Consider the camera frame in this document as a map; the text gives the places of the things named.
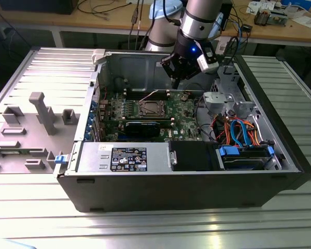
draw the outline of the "power cable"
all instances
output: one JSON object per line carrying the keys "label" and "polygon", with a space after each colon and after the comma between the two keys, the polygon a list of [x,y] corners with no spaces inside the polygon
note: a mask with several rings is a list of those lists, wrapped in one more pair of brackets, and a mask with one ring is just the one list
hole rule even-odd
{"label": "power cable", "polygon": [[147,30],[146,34],[144,35],[141,43],[140,43],[140,46],[139,46],[139,50],[142,50],[143,49],[143,46],[144,46],[144,43],[145,43],[145,40],[146,40],[146,37],[148,36],[148,34],[151,32],[153,26],[154,26],[154,22],[155,22],[155,12],[156,12],[156,0],[153,0],[153,11],[152,11],[152,22],[151,22],[151,26],[150,28]]}
{"label": "power cable", "polygon": [[121,6],[118,6],[118,7],[115,7],[115,8],[112,8],[112,9],[107,9],[107,10],[104,10],[104,11],[94,11],[94,12],[88,12],[88,11],[85,11],[85,10],[82,10],[80,8],[80,6],[85,3],[86,1],[89,1],[89,0],[83,0],[82,2],[80,2],[78,5],[77,5],[77,9],[83,13],[86,13],[86,14],[102,14],[102,13],[106,13],[106,12],[110,12],[112,10],[115,10],[115,9],[119,9],[119,8],[123,8],[125,6],[128,6],[128,5],[131,5],[132,3],[127,3],[127,4],[124,4],[124,5],[121,5]]}
{"label": "power cable", "polygon": [[137,42],[138,42],[138,37],[139,37],[140,23],[142,22],[143,6],[144,6],[144,0],[142,0],[142,6],[140,8],[138,30],[137,30],[136,43],[135,43],[135,50],[137,50]]}

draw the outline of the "black rectangular component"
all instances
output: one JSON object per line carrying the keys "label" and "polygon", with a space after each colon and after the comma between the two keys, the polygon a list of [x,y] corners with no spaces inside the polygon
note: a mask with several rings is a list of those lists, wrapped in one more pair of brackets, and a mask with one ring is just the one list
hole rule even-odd
{"label": "black rectangular component", "polygon": [[146,148],[113,148],[110,170],[113,172],[147,171]]}
{"label": "black rectangular component", "polygon": [[272,155],[267,146],[238,148],[239,155],[222,156],[225,170],[264,170]]}
{"label": "black rectangular component", "polygon": [[0,0],[2,10],[49,12],[70,15],[78,0]]}
{"label": "black rectangular component", "polygon": [[128,122],[125,124],[125,134],[132,137],[157,137],[160,134],[160,124],[156,122]]}
{"label": "black rectangular component", "polygon": [[225,28],[226,28],[228,18],[229,18],[229,14],[230,14],[230,11],[232,10],[232,7],[233,7],[233,3],[231,0],[223,0],[222,1],[222,5],[220,8],[220,12],[223,13],[223,18],[222,18],[222,21],[220,23],[222,30],[225,30]]}
{"label": "black rectangular component", "polygon": [[176,155],[173,171],[215,171],[219,169],[217,155],[211,142],[169,141],[169,150]]}

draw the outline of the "white cable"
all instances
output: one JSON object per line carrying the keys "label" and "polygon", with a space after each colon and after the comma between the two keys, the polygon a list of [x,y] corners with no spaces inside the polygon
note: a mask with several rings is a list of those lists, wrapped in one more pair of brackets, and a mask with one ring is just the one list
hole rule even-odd
{"label": "white cable", "polygon": [[142,99],[141,99],[140,101],[138,101],[138,102],[140,103],[140,102],[143,101],[144,99],[150,97],[150,96],[151,96],[152,94],[154,94],[155,92],[158,92],[158,90],[151,92],[149,95],[147,95],[146,97],[142,98]]}
{"label": "white cable", "polygon": [[10,38],[10,42],[9,42],[9,44],[8,44],[8,53],[9,53],[9,56],[10,56],[10,57],[11,57],[11,54],[10,54],[10,45],[11,45],[12,39],[13,39],[13,37],[14,37],[15,34],[16,34],[16,31],[14,31],[13,35],[12,35],[11,38]]}

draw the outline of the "wooden desk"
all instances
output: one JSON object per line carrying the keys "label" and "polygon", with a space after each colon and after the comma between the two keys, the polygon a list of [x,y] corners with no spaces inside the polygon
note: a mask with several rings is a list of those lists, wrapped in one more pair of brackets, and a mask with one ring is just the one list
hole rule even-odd
{"label": "wooden desk", "polygon": [[[92,0],[92,5],[110,3],[109,0]],[[117,0],[109,6],[99,7],[98,11],[112,9],[126,4],[125,0]],[[24,11],[3,11],[0,13],[14,27],[21,29],[49,30],[52,32],[55,45],[63,47],[61,31],[87,32],[87,33],[109,33],[128,34],[131,28],[131,16],[136,8],[136,4],[131,4],[113,11],[106,17],[109,20],[79,11],[77,8],[71,15],[59,15],[54,13],[36,13]],[[91,12],[88,2],[81,5],[81,9]],[[140,25],[141,35],[145,35],[151,25],[149,20],[150,5],[143,6],[142,22]],[[9,27],[0,17],[0,27]],[[133,34],[136,34],[138,24],[134,26]]]}
{"label": "wooden desk", "polygon": [[[109,0],[92,0],[93,6],[104,4]],[[253,29],[249,38],[250,43],[279,44],[293,46],[311,46],[311,28],[302,26],[291,20],[288,20],[286,26],[254,25],[254,15],[245,15],[249,0],[234,0],[237,13],[244,23],[252,25]],[[124,5],[125,0],[118,0],[109,6],[100,7],[99,10],[111,9],[120,5]],[[49,30],[53,34],[55,45],[63,47],[61,31],[71,32],[89,32],[89,33],[110,33],[110,34],[128,34],[131,28],[131,16],[136,5],[116,9],[109,12],[106,21],[102,18],[91,14],[86,14],[75,9],[71,15],[58,15],[53,13],[34,13],[21,11],[2,11],[1,14],[15,27],[22,29],[39,29]],[[85,11],[90,11],[89,3],[86,2],[81,6]],[[144,5],[142,23],[140,26],[140,34],[144,35],[150,27],[151,21],[148,18],[150,5]],[[0,17],[0,26],[8,27]],[[133,34],[136,34],[137,25],[134,27]],[[237,32],[231,22],[228,23],[226,30],[222,33],[220,43],[226,43],[231,36],[235,36]]]}
{"label": "wooden desk", "polygon": [[[248,24],[253,27],[249,37],[249,43],[311,47],[311,28],[300,25],[292,20],[288,20],[286,26],[255,25],[253,22],[255,15],[245,13],[247,7],[244,6],[247,6],[249,2],[250,0],[234,0],[235,6],[237,6],[235,9],[238,16],[242,19],[244,24]],[[222,32],[222,36],[220,37],[217,52],[222,53],[221,49],[225,47],[230,37],[236,36],[236,34],[237,31],[234,28],[234,24],[232,22],[228,22],[226,30]]]}

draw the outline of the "warning label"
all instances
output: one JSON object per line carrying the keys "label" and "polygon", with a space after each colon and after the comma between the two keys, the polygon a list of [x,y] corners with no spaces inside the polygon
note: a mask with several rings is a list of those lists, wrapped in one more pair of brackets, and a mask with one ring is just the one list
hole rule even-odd
{"label": "warning label", "polygon": [[113,172],[147,171],[146,148],[113,148],[110,170]]}

